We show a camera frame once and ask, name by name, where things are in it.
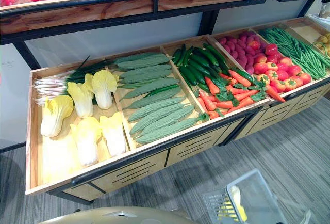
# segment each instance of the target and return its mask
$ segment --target fake vegetable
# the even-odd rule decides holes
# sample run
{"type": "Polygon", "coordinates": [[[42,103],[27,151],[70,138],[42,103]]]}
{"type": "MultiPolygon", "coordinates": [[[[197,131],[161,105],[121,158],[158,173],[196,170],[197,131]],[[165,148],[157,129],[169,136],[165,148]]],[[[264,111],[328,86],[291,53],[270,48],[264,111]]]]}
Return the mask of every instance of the fake vegetable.
{"type": "Polygon", "coordinates": [[[42,116],[40,133],[43,136],[57,136],[62,128],[63,119],[73,111],[73,101],[70,96],[59,95],[52,100],[46,97],[42,116]]]}
{"type": "Polygon", "coordinates": [[[101,70],[93,75],[85,75],[87,88],[94,92],[97,105],[101,109],[108,109],[112,106],[111,93],[117,90],[118,76],[107,70],[101,70]]]}
{"type": "Polygon", "coordinates": [[[96,142],[101,137],[100,123],[95,117],[86,117],[78,125],[70,124],[70,126],[81,165],[95,164],[98,160],[96,142]]]}
{"type": "Polygon", "coordinates": [[[100,116],[102,134],[107,140],[108,150],[111,156],[117,156],[126,151],[125,137],[123,133],[122,118],[119,112],[112,117],[100,116]]]}
{"type": "Polygon", "coordinates": [[[68,82],[68,93],[74,101],[74,107],[79,117],[85,118],[93,115],[94,94],[88,90],[86,83],[68,82]]]}

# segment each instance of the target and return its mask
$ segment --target tomato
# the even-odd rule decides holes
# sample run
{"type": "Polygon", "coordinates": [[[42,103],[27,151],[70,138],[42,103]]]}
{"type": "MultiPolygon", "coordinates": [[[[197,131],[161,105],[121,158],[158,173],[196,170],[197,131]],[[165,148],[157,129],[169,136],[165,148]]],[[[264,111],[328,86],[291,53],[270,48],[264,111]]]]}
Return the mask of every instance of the tomato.
{"type": "Polygon", "coordinates": [[[297,83],[289,78],[284,80],[284,85],[285,85],[285,92],[287,91],[292,91],[296,88],[297,83]]]}
{"type": "Polygon", "coordinates": [[[266,62],[259,62],[253,65],[255,74],[263,74],[267,71],[268,66],[266,62]]]}
{"type": "Polygon", "coordinates": [[[293,80],[293,81],[296,82],[296,84],[297,84],[296,88],[297,87],[301,87],[304,84],[303,79],[300,78],[299,76],[291,76],[291,77],[289,77],[289,79],[291,79],[291,80],[293,80]]]}
{"type": "Polygon", "coordinates": [[[285,85],[283,81],[279,81],[278,79],[274,80],[274,81],[270,81],[270,85],[274,88],[276,88],[277,92],[284,92],[285,90],[285,85]]]}
{"type": "Polygon", "coordinates": [[[278,79],[280,81],[283,81],[283,80],[289,78],[289,74],[286,71],[283,71],[283,70],[278,70],[277,75],[278,75],[278,79]]]}
{"type": "Polygon", "coordinates": [[[258,50],[260,48],[260,42],[252,41],[248,44],[253,50],[258,50]]]}
{"type": "Polygon", "coordinates": [[[266,71],[265,75],[268,76],[270,81],[274,81],[275,79],[278,79],[277,72],[274,70],[268,70],[266,71]]]}
{"type": "Polygon", "coordinates": [[[268,66],[268,70],[274,70],[274,71],[278,70],[278,66],[273,62],[268,62],[267,66],[268,66]]]}
{"type": "Polygon", "coordinates": [[[269,44],[265,48],[266,55],[274,55],[277,52],[277,45],[276,44],[269,44]]]}
{"type": "Polygon", "coordinates": [[[289,57],[282,57],[279,62],[286,64],[288,67],[292,65],[292,60],[289,57]]]}
{"type": "Polygon", "coordinates": [[[269,83],[270,83],[270,80],[269,80],[268,76],[265,75],[265,74],[258,75],[257,80],[258,81],[265,81],[266,85],[269,85],[269,83]]]}
{"type": "Polygon", "coordinates": [[[266,62],[266,61],[267,61],[267,57],[264,55],[259,55],[254,59],[254,63],[266,62]]]}
{"type": "Polygon", "coordinates": [[[297,74],[301,73],[301,67],[294,65],[294,66],[290,66],[288,69],[288,74],[290,76],[296,76],[297,74]]]}
{"type": "Polygon", "coordinates": [[[279,70],[288,71],[289,69],[288,65],[286,65],[285,63],[278,63],[277,66],[279,70]]]}
{"type": "Polygon", "coordinates": [[[276,58],[275,55],[269,55],[269,56],[267,56],[267,62],[277,63],[278,59],[276,58]]]}
{"type": "Polygon", "coordinates": [[[300,73],[298,76],[303,80],[303,84],[311,82],[311,76],[308,73],[300,73]]]}

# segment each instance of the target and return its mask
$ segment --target gray carpet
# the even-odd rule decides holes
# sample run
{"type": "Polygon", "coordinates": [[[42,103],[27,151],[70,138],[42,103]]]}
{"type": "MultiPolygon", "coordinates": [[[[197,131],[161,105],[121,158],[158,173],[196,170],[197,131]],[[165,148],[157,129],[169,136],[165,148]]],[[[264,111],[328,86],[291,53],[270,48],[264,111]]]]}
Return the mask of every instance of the gray carpet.
{"type": "MultiPolygon", "coordinates": [[[[210,223],[202,193],[258,168],[275,194],[310,208],[310,223],[330,223],[330,101],[224,147],[213,147],[95,200],[90,206],[48,194],[24,195],[25,147],[0,154],[0,223],[38,223],[76,209],[181,208],[210,223]]],[[[289,223],[303,212],[282,205],[289,223]]]]}

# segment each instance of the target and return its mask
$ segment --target carrot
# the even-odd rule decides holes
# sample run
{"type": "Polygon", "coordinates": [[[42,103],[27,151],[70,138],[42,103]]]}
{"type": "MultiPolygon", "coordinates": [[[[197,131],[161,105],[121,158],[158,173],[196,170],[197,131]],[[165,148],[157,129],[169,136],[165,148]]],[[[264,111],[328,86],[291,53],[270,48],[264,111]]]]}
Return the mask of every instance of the carrot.
{"type": "Polygon", "coordinates": [[[219,100],[215,96],[208,96],[208,99],[210,99],[212,102],[218,102],[219,100]]]}
{"type": "Polygon", "coordinates": [[[231,91],[233,95],[237,95],[237,94],[241,94],[241,93],[246,93],[249,90],[244,90],[244,89],[241,89],[241,88],[231,87],[231,88],[227,89],[227,91],[231,91]]]}
{"type": "Polygon", "coordinates": [[[207,113],[210,115],[210,119],[219,117],[219,114],[216,111],[208,111],[207,113]]]}
{"type": "Polygon", "coordinates": [[[271,96],[273,99],[278,100],[282,103],[285,102],[285,100],[273,89],[273,87],[267,87],[266,92],[268,93],[269,96],[271,96]]]}
{"type": "Polygon", "coordinates": [[[207,112],[207,108],[204,104],[204,101],[202,98],[197,98],[198,102],[201,104],[201,106],[203,107],[204,111],[207,112]]]}
{"type": "Polygon", "coordinates": [[[245,98],[247,98],[247,97],[249,97],[249,96],[251,96],[251,95],[254,95],[254,94],[256,94],[256,93],[258,93],[258,90],[250,90],[250,91],[245,92],[245,93],[237,94],[237,95],[235,95],[234,97],[235,97],[235,99],[237,99],[238,101],[241,101],[241,100],[243,100],[243,99],[245,99],[245,98]]]}
{"type": "Polygon", "coordinates": [[[230,84],[230,85],[232,85],[232,86],[233,86],[234,84],[237,84],[237,80],[234,79],[234,78],[232,78],[232,77],[229,77],[229,76],[227,76],[227,75],[224,75],[223,73],[219,73],[219,76],[222,77],[223,79],[228,80],[228,81],[229,81],[228,84],[230,84]]]}
{"type": "Polygon", "coordinates": [[[232,101],[224,101],[224,102],[216,103],[216,106],[222,109],[230,109],[233,107],[233,103],[232,101]]]}
{"type": "Polygon", "coordinates": [[[217,107],[216,104],[212,102],[210,99],[208,99],[207,95],[204,95],[203,93],[201,94],[201,90],[200,90],[200,96],[203,99],[204,104],[209,111],[214,111],[216,109],[217,107]]]}
{"type": "Polygon", "coordinates": [[[205,78],[205,82],[206,82],[208,88],[210,89],[212,95],[220,92],[220,89],[212,82],[212,80],[210,78],[208,78],[208,77],[204,77],[204,78],[205,78]]]}
{"type": "Polygon", "coordinates": [[[254,101],[250,97],[247,97],[247,98],[243,99],[237,107],[233,107],[233,108],[229,109],[228,113],[236,111],[238,109],[241,109],[241,108],[246,107],[253,103],[254,103],[254,101]]]}
{"type": "Polygon", "coordinates": [[[228,70],[229,74],[236,79],[239,83],[243,84],[243,86],[250,86],[251,82],[248,81],[246,78],[239,75],[237,72],[234,72],[233,70],[228,70]]]}

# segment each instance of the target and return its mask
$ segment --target white wall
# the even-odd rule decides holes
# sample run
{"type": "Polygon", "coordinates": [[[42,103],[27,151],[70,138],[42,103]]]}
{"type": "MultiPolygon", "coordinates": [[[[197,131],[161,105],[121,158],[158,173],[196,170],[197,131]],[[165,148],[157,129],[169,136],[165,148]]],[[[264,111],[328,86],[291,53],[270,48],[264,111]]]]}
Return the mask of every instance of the white wall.
{"type": "MultiPolygon", "coordinates": [[[[220,10],[214,33],[297,16],[305,1],[220,10]]],[[[318,13],[317,0],[309,13],[318,13]]],[[[196,36],[201,13],[116,27],[82,31],[27,42],[42,67],[91,58],[196,36]]],[[[29,68],[12,44],[0,46],[0,149],[25,141],[29,68]]]]}

